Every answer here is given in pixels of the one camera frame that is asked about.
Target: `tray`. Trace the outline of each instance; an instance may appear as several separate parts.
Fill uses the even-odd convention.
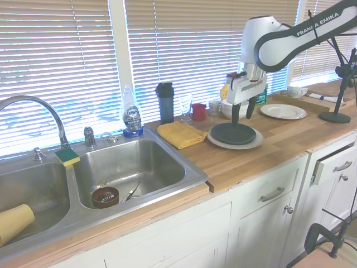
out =
[[[323,93],[323,92],[317,92],[313,90],[308,90],[307,93],[315,93],[319,95],[324,95],[328,97],[335,97],[335,95]],[[333,112],[336,106],[336,103],[334,102],[328,102],[326,100],[321,100],[321,99],[315,99],[311,98],[308,96],[302,96],[301,98],[291,98],[286,94],[285,92],[277,92],[273,93],[273,98],[278,99],[280,101],[283,101],[284,103],[291,104],[294,106],[298,106],[303,109],[308,109],[310,111],[316,112],[316,113],[321,113],[321,112]],[[346,98],[344,97],[344,102],[340,106],[340,110],[350,107],[354,105],[355,100]]]

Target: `black plate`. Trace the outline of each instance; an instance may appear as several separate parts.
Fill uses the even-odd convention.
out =
[[[245,145],[251,143],[257,134],[251,127],[232,123],[224,123],[214,126],[211,135],[215,140],[230,145]]]

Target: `stainless steel sink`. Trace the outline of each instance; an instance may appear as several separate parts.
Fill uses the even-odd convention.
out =
[[[0,212],[21,204],[31,207],[35,221],[9,243],[41,233],[65,217],[70,202],[63,165],[43,164],[0,175]]]
[[[120,146],[87,153],[74,165],[79,197],[88,208],[92,193],[111,186],[119,190],[119,200],[140,181],[136,196],[178,183],[185,169],[152,140],[138,140]]]
[[[207,181],[206,174],[148,129],[135,138],[119,136],[116,143],[97,140],[94,149],[83,142],[71,147],[80,156],[73,167],[58,162],[57,149],[42,162],[32,161],[31,152],[0,160],[0,212],[25,203],[35,213],[35,222],[0,248],[0,264]],[[139,181],[139,197],[93,207],[95,189],[115,187],[122,200]]]

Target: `window blinds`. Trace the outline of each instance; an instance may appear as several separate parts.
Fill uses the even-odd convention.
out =
[[[70,141],[118,125],[120,86],[107,0],[0,0],[0,100],[32,95],[59,113]],[[59,143],[34,102],[0,112],[0,155]]]
[[[340,0],[307,0],[304,21],[309,19],[308,10],[313,15],[316,15]],[[353,29],[348,33],[357,33]],[[340,36],[336,37],[337,44],[342,54],[347,59],[350,59],[351,50],[356,46],[356,36]],[[295,61],[295,66],[292,76],[292,85],[309,85],[320,82],[327,82],[336,79],[336,66],[340,65],[336,51],[328,42],[323,42],[320,45],[314,46],[298,56]]]
[[[225,76],[236,71],[248,19],[272,15],[295,24],[298,0],[125,0],[136,97],[143,119],[159,119],[154,89],[173,82],[177,97],[194,103],[217,98]],[[269,90],[286,86],[287,68],[268,75]]]

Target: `brown bowl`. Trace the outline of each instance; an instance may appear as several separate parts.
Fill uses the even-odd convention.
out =
[[[119,191],[114,187],[99,188],[91,195],[91,201],[96,208],[112,207],[119,203]]]

